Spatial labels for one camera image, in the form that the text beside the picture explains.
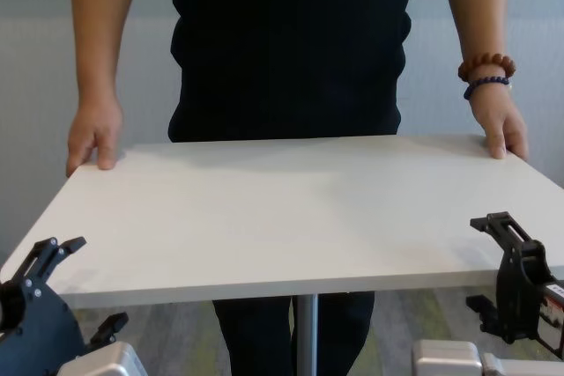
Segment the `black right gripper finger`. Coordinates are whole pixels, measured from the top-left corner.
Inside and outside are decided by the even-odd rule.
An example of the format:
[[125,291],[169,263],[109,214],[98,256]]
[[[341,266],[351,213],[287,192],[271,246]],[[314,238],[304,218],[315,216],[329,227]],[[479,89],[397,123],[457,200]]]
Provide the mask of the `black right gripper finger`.
[[506,211],[471,218],[470,226],[490,235],[504,253],[515,254],[531,245],[531,237]]
[[480,330],[486,333],[499,332],[499,318],[494,303],[484,295],[469,296],[466,305],[479,316]]

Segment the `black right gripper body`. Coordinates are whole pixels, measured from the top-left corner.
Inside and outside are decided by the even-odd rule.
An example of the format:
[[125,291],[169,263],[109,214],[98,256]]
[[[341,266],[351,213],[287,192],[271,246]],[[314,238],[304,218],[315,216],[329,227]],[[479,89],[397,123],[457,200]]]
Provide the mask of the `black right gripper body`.
[[525,241],[503,255],[496,301],[506,343],[531,339],[563,348],[563,282],[550,271],[542,243]]

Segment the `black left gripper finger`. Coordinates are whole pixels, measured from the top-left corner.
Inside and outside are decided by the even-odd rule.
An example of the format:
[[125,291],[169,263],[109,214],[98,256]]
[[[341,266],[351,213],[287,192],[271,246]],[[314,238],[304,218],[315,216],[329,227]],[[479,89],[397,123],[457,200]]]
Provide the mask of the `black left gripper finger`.
[[115,313],[108,316],[99,326],[86,345],[87,349],[101,349],[115,342],[115,335],[129,322],[125,313]]
[[58,243],[57,238],[35,242],[15,272],[15,283],[26,288],[46,284],[55,268],[85,244],[84,237],[66,240],[62,244]]

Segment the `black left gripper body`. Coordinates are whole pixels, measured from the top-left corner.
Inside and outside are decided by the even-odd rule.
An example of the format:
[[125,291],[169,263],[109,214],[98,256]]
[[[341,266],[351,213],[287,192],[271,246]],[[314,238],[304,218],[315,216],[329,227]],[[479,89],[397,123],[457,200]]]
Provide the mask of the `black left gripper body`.
[[55,375],[86,354],[78,322],[49,286],[1,285],[1,374]]

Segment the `person's left hand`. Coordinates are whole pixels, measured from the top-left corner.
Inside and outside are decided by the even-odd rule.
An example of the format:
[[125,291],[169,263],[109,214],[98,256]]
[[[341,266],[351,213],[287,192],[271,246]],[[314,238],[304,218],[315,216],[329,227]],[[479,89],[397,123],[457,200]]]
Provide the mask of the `person's left hand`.
[[485,84],[470,97],[471,111],[485,132],[486,145],[494,159],[511,152],[525,161],[529,158],[525,122],[505,85]]

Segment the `person's right hand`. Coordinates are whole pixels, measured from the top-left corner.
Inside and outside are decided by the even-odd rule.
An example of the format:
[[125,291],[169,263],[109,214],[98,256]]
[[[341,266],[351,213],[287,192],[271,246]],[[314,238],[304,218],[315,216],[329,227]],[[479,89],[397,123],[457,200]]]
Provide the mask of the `person's right hand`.
[[70,126],[66,176],[70,177],[96,152],[100,170],[115,166],[122,129],[122,109],[115,97],[81,99]]

